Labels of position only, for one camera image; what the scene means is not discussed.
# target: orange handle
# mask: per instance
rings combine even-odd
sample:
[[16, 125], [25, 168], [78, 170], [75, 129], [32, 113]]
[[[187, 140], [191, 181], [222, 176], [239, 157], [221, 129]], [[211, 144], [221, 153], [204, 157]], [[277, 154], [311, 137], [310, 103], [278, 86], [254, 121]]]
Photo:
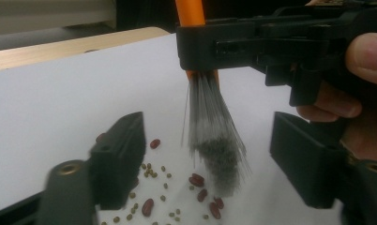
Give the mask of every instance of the orange handle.
[[[181, 26], [205, 25], [202, 0], [175, 0], [175, 2]], [[190, 79], [195, 71], [187, 70], [186, 73]], [[218, 72], [215, 70], [214, 73], [219, 83]]]

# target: black mechanical part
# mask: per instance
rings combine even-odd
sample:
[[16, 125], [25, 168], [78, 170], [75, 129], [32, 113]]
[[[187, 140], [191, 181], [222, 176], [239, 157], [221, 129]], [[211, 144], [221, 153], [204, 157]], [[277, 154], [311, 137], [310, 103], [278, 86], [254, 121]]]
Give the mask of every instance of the black mechanical part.
[[97, 224], [89, 175], [88, 166], [81, 160], [54, 167], [40, 200], [36, 224]]
[[126, 115], [90, 150], [95, 200], [103, 210], [121, 208], [128, 199], [145, 154], [143, 114]]
[[312, 123], [276, 112], [270, 146], [272, 158], [306, 205], [343, 204], [343, 225], [377, 225], [377, 162], [349, 163], [339, 142]]
[[54, 167], [43, 192], [0, 211], [0, 225], [98, 224], [96, 204], [125, 205], [145, 154], [143, 113], [119, 119], [90, 153]]
[[266, 74], [266, 85], [290, 85], [292, 106], [310, 105], [321, 80], [342, 90], [355, 80], [345, 69], [344, 54], [355, 37], [377, 33], [376, 3], [286, 7], [271, 16], [179, 26], [180, 66], [185, 70], [253, 67]]

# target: wooden edge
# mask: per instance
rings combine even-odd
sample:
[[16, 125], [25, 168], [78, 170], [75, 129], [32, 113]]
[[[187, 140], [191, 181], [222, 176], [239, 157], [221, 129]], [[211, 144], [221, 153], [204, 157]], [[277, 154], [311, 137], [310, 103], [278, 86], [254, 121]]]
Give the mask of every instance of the wooden edge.
[[107, 49], [166, 35], [169, 35], [169, 33], [160, 28], [147, 27], [110, 33], [107, 35], [77, 38], [49, 44], [3, 50], [0, 51], [0, 70], [35, 64], [95, 50]]

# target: bean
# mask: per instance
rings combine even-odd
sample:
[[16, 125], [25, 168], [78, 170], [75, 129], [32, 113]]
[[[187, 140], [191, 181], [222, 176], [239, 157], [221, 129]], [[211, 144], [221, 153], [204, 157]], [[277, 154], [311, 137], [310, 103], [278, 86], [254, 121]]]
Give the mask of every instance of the bean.
[[214, 200], [219, 209], [224, 208], [224, 202], [221, 198], [214, 197]]
[[142, 207], [143, 216], [145, 216], [147, 218], [150, 217], [151, 210], [153, 210], [153, 206], [154, 206], [153, 199], [146, 200], [145, 203], [143, 204], [143, 207]]
[[196, 186], [196, 187], [203, 187], [204, 186], [204, 182], [200, 182], [196, 179], [194, 179], [193, 177], [190, 177], [189, 179], [189, 182], [193, 185], [193, 186]]
[[209, 210], [211, 211], [212, 216], [214, 216], [215, 219], [220, 219], [221, 218], [218, 206], [214, 202], [211, 202], [209, 204]]
[[100, 135], [98, 135], [98, 137], [96, 138], [96, 143], [99, 143], [101, 141], [102, 138], [104, 138], [104, 135], [106, 133], [101, 133]]
[[197, 173], [193, 173], [191, 176], [192, 176], [192, 178], [198, 180], [198, 181], [201, 182], [201, 183], [203, 183], [204, 180], [205, 180], [201, 175], [199, 175], [199, 174], [197, 174]]
[[197, 196], [198, 202], [202, 203], [207, 195], [208, 195], [208, 191], [206, 189], [202, 189], [200, 193], [198, 193], [198, 196]]
[[160, 144], [161, 144], [161, 140], [160, 140], [160, 139], [155, 139], [155, 140], [153, 140], [153, 141], [150, 143], [150, 147], [151, 147], [152, 149], [156, 149]]

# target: hand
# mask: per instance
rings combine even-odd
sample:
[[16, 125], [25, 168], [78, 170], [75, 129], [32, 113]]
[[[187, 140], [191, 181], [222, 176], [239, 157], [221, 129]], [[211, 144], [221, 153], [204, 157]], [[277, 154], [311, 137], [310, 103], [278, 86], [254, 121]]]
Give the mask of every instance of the hand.
[[[353, 74], [377, 84], [377, 34], [353, 40], [345, 61]], [[297, 111], [311, 121], [353, 118], [341, 138], [342, 144], [357, 158], [377, 160], [377, 88], [366, 90], [361, 99], [356, 99], [323, 82], [316, 103], [297, 107]]]

